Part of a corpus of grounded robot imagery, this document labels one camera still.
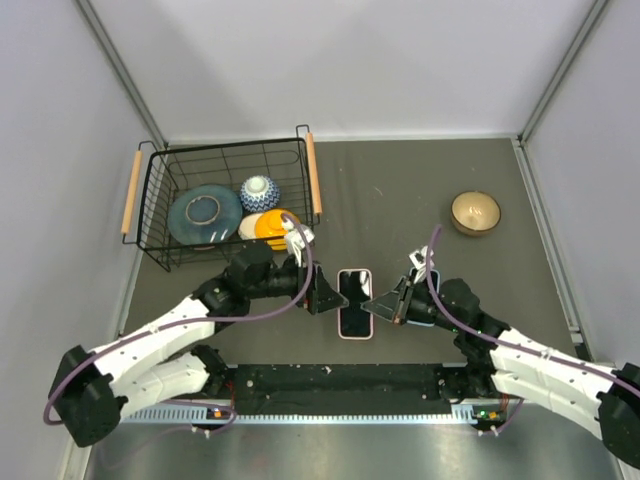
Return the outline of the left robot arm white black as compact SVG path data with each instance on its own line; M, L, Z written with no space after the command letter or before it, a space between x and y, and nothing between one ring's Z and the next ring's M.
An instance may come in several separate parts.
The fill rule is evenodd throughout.
M312 315L347 303L312 257L288 255L251 241L226 268L156 320L112 343L65 352L50 387L43 420L62 425L74 443L93 446L122 419L181 395L216 396L225 366L204 340L226 326L274 318L293 307Z

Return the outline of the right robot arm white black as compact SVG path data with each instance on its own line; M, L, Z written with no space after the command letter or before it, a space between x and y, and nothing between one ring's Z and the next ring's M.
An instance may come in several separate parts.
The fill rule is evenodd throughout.
M480 396L493 392L546 408L601 440L620 461L639 465L639 368L597 365L536 342L484 312L461 279L437 291L402 278L363 310L396 325L438 326L454 333L466 357L466 380Z

